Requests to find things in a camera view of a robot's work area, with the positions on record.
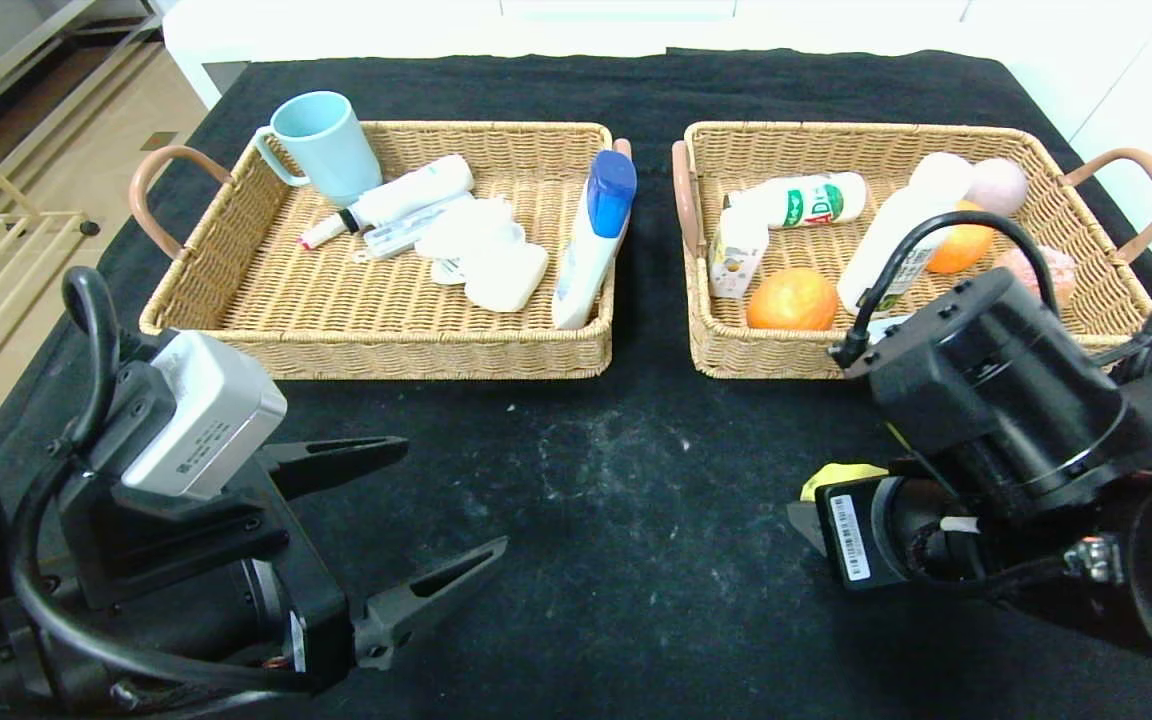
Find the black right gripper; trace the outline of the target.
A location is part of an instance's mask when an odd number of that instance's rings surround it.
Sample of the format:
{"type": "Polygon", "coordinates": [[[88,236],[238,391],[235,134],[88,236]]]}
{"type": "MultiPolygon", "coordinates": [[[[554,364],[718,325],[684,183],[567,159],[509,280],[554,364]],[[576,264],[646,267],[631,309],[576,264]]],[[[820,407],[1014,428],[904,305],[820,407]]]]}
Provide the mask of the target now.
{"type": "Polygon", "coordinates": [[[849,592],[914,582],[895,530],[905,477],[872,477],[814,488],[814,502],[787,503],[788,524],[829,560],[849,592]]]}

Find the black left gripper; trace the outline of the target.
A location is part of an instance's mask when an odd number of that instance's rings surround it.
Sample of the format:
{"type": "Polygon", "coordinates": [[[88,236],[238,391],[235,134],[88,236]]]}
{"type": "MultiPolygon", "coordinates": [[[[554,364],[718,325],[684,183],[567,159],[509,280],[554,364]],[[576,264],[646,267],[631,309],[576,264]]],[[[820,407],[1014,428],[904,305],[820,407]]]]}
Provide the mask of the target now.
{"type": "Polygon", "coordinates": [[[506,556],[500,536],[366,598],[349,601],[291,500],[338,488],[397,464],[397,435],[266,445],[209,501],[120,492],[122,639],[236,669],[297,673],[321,689],[361,669],[389,670],[488,584],[506,556]]]}

